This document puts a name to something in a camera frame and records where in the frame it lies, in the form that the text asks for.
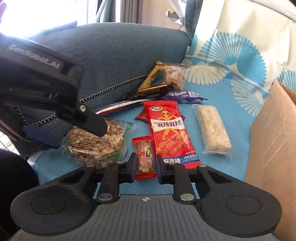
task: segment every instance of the window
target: window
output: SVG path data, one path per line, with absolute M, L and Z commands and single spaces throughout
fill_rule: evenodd
M 88 0 L 3 1 L 7 9 L 2 17 L 0 32 L 16 37 L 29 37 L 41 30 L 76 21 L 79 15 L 87 13 L 88 3 Z M 76 1 L 80 2 L 80 11 L 76 11 Z M 82 1 L 86 2 L 86 9 L 81 8 Z
M 10 139 L 6 135 L 4 135 L 2 132 L 0 132 L 0 149 L 9 150 L 19 155 L 17 149 L 12 144 Z

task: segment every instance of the blue fabric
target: blue fabric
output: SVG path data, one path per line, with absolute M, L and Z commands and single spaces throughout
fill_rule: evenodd
M 185 29 L 190 41 L 192 41 L 203 0 L 187 0 L 185 10 Z
M 209 99 L 209 101 L 204 101 L 203 103 L 217 107 L 233 145 L 232 160 L 225 156 L 207 156 L 201 154 L 204 145 L 195 113 L 191 104 L 179 104 L 181 114 L 186 117 L 184 120 L 185 127 L 201 162 L 243 180 L 249 153 L 250 128 L 254 117 L 241 108 L 236 100 L 231 97 L 232 87 L 227 78 L 216 85 L 197 85 L 192 82 L 186 83 L 186 88 L 191 91 L 196 91 L 203 97 Z M 134 120 L 142 109 L 143 106 L 139 106 L 108 116 L 109 118 L 133 121 L 138 126 L 135 131 L 128 133 L 126 136 L 128 155 L 124 158 L 125 161 L 127 161 L 129 155 L 135 151 L 131 144 L 131 138 L 150 134 L 148 124 L 140 120 Z M 76 168 L 78 168 L 78 166 L 70 161 L 69 156 L 63 155 L 61 149 L 51 149 L 43 152 L 36 162 L 40 183 L 54 179 Z M 120 186 L 120 193 L 171 194 L 173 193 L 173 188 L 171 185 L 159 185 L 156 180 L 149 178 L 135 181 L 133 184 L 122 184 Z
M 33 41 L 74 57 L 84 66 L 78 99 L 88 97 L 123 81 L 148 74 L 157 60 L 180 63 L 190 40 L 186 33 L 130 23 L 95 23 L 31 38 Z M 124 93 L 136 90 L 144 79 L 131 82 L 85 103 L 94 110 L 118 102 Z M 21 107 L 29 123 L 40 121 L 53 112 Z M 55 119 L 41 126 L 44 131 L 64 136 L 72 126 Z M 14 142 L 22 156 L 42 150 L 44 146 Z

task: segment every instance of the white plastic bag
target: white plastic bag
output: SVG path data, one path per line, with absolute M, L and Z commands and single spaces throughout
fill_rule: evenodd
M 215 106 L 192 105 L 202 133 L 203 154 L 231 156 L 231 142 Z

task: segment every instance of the textured plastic surface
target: textured plastic surface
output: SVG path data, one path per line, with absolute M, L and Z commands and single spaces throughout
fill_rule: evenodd
M 11 241 L 279 241 L 272 233 L 233 237 L 209 226 L 195 206 L 183 205 L 172 195 L 121 195 L 113 204 L 97 207 L 79 228 L 57 236 L 34 236 L 23 230 Z

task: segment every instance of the zipper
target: zipper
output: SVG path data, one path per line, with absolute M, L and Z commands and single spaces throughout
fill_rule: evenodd
M 148 74 L 144 74 L 144 75 L 141 75 L 141 76 L 139 76 L 139 77 L 136 77 L 136 78 L 133 78 L 133 79 L 130 79 L 130 80 L 123 81 L 123 82 L 121 82 L 121 83 L 119 83 L 119 84 L 116 84 L 116 85 L 110 86 L 110 87 L 108 87 L 108 88 L 106 88 L 106 89 L 104 89 L 104 90 L 102 90 L 102 91 L 99 91 L 99 92 L 97 92 L 97 93 L 94 93 L 94 94 L 92 94 L 92 95 L 90 95 L 90 96 L 87 96 L 87 97 L 85 97 L 85 98 L 83 98 L 83 99 L 80 99 L 79 102 L 84 103 L 84 102 L 89 101 L 89 100 L 91 100 L 91 99 L 93 99 L 93 98 L 95 98 L 95 97 L 97 97 L 97 96 L 99 96 L 99 95 L 101 95 L 101 94 L 104 94 L 104 93 L 106 93 L 106 92 L 108 92 L 108 91 L 110 91 L 110 90 L 116 89 L 116 88 L 118 88 L 118 87 L 120 87 L 120 86 L 126 85 L 126 84 L 131 83 L 131 82 L 134 82 L 134 81 L 136 81 L 136 80 L 140 80 L 140 79 L 142 79 L 142 78 L 146 78 L 147 76 L 148 76 Z M 28 125 L 29 123 L 28 123 L 28 121 L 26 120 L 26 118 L 23 116 L 21 109 L 18 108 L 17 106 L 14 106 L 14 110 L 15 110 L 16 114 L 22 119 L 22 121 L 23 121 L 26 125 Z M 56 117 L 57 117 L 56 114 L 53 114 L 53 115 L 51 115 L 51 116 L 49 116 L 49 117 L 47 117 L 47 118 L 44 118 L 43 120 L 40 120 L 40 121 L 38 121 L 38 122 L 35 122 L 34 125 L 36 125 L 36 126 L 41 126 L 41 125 L 43 125 L 43 124 L 45 124 L 45 123 L 48 123 L 48 122 L 52 121 L 52 120 L 55 119 Z
M 193 4 L 193 12 L 192 12 L 192 22 L 191 22 L 191 35 L 192 35 L 192 36 L 194 36 L 194 33 L 193 33 L 193 21 L 194 21 L 194 12 L 195 12 L 196 1 L 197 1 L 197 0 L 194 0 L 194 4 Z

